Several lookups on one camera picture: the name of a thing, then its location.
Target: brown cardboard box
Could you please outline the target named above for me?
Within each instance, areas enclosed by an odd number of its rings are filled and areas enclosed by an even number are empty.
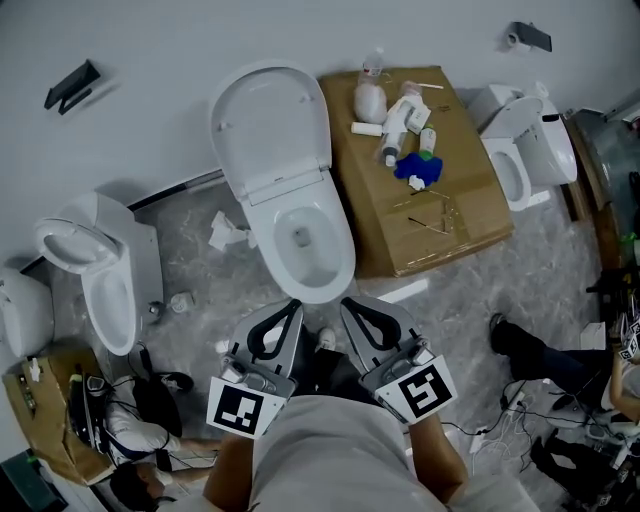
[[[356,240],[358,275],[403,276],[442,265],[507,238],[513,231],[495,171],[465,108],[439,67],[385,70],[380,85],[388,106],[405,80],[441,85],[424,89],[428,123],[437,136],[435,156],[444,162],[438,183],[415,193],[406,180],[375,161],[380,139],[353,135],[357,73],[324,77],[333,146],[333,173]],[[407,134],[401,157],[417,151]]]
[[[110,468],[109,458],[100,455],[73,433],[67,418],[69,378],[76,365],[92,375],[102,375],[90,349],[69,350],[38,358],[41,373],[35,382],[29,363],[22,364],[22,372],[36,402],[35,415],[31,415],[25,402],[18,375],[5,375],[4,386],[31,449],[36,456],[47,461],[58,475],[77,484],[93,483]]]

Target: gray marble floor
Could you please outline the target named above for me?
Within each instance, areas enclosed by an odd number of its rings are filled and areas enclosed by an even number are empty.
[[[179,403],[185,434],[190,436],[220,435],[204,423],[208,379],[220,368],[219,342],[229,339],[242,316],[286,298],[257,249],[238,243],[219,252],[207,244],[218,210],[237,226],[246,226],[240,205],[226,184],[195,194],[179,193],[136,212],[140,222],[158,229],[165,297],[190,291],[196,302],[188,313],[167,310],[158,324],[146,329],[142,339],[157,368],[182,371],[195,379],[195,392]],[[350,294],[380,296],[418,279],[426,280],[426,290],[400,304],[415,317],[434,351],[445,355],[453,374],[460,398],[442,412],[443,421],[455,422],[469,432],[496,422],[500,393],[511,380],[506,361],[493,354],[488,344],[487,324],[492,313],[506,313],[559,348],[578,348],[584,325],[597,320],[595,298],[584,291],[599,274],[592,226],[571,223],[555,191],[549,202],[513,217],[516,230],[505,242],[420,275],[354,280],[348,290]],[[51,284],[54,294],[57,343],[89,343],[106,375],[116,378],[129,373],[127,358],[109,354],[98,340],[78,276],[48,263],[39,267],[35,272]],[[305,319],[312,331],[324,325],[334,327],[338,348],[350,351],[337,301],[305,306]],[[133,353],[131,363],[137,364]],[[548,394],[549,386],[528,383],[523,390],[530,410],[548,413],[554,400]],[[543,419],[524,419],[533,436],[549,430]],[[528,457],[520,458],[529,445],[522,420],[517,424],[506,421],[487,436],[502,444],[484,448],[475,458],[469,455],[471,438],[447,426],[448,436],[470,471],[518,474],[523,461],[526,465]],[[559,509],[562,489],[535,466],[519,477],[543,512]]]

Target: white shoe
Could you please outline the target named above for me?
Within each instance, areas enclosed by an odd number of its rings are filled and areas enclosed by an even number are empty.
[[[335,351],[336,349],[336,332],[330,327],[324,327],[318,333],[318,344],[316,345],[316,351],[321,348],[325,350]]]

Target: clear plastic bottle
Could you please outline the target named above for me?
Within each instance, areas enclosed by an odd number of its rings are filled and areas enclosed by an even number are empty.
[[[370,53],[362,63],[362,70],[358,76],[358,85],[378,83],[378,78],[382,73],[382,48],[376,48],[375,52]]]

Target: white t-shirt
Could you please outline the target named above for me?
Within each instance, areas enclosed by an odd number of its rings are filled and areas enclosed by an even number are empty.
[[[107,429],[125,448],[132,451],[154,452],[164,448],[173,452],[180,450],[180,439],[169,434],[155,423],[140,419],[136,400],[133,397],[133,378],[122,377],[114,383],[114,390],[107,405]],[[111,445],[111,455],[120,465],[129,459]]]
[[[629,361],[622,362],[622,389],[625,394],[634,398],[640,398],[640,366],[630,363]],[[602,403],[600,404],[605,411],[611,411],[615,409],[611,403],[611,379],[602,394]]]
[[[386,410],[325,396],[293,398],[255,442],[251,509],[446,512],[412,473],[400,424]],[[472,479],[456,512],[539,512],[516,480]],[[194,496],[163,512],[219,509]]]

